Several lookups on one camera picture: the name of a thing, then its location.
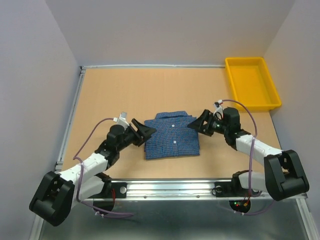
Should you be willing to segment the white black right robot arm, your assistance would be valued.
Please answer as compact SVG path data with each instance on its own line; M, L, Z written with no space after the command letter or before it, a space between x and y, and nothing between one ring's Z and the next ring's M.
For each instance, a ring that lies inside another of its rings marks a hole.
M206 136L218 133L234 150L246 154L250 160L260 163L263 173L242 171L234 174L230 182L231 192L242 195L249 189L268 193L273 200L281 200L305 194L310 184L299 155L294 150L281 150L271 147L242 129L240 114L236 108L227 107L211 112L208 109L188 128Z

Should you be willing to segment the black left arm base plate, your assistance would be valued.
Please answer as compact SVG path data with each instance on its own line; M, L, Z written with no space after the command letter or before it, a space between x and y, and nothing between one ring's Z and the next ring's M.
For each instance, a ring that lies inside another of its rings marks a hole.
M103 199L125 199L127 197L127 185L124 181L105 183L99 196Z

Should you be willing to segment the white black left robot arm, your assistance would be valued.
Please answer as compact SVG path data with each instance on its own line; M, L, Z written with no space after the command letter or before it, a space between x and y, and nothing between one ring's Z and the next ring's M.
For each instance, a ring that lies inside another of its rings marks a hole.
M85 160L78 154L78 164L59 173L46 173L30 203L29 210L56 227L60 225L77 204L84 204L103 218L127 218L130 213L112 212L89 204L90 197L114 198L116 192L111 178L104 172L111 168L120 157L120 152L130 145L141 146L156 132L132 119L127 123L123 117L114 118L106 139Z

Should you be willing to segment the blue checked long sleeve shirt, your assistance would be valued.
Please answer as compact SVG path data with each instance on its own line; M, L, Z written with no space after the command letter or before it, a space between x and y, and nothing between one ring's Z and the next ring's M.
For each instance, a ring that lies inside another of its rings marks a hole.
M198 132L188 127L197 118L186 111L160 112L144 125L156 129L145 142L145 159L190 157L200 155Z

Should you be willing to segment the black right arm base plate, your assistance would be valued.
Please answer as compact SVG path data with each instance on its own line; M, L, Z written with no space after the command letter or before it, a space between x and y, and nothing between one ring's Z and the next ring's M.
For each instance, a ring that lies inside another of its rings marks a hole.
M249 191L246 188L242 188L239 183L232 183L231 181L219 181L215 182L211 194L217 198L227 197L248 197Z

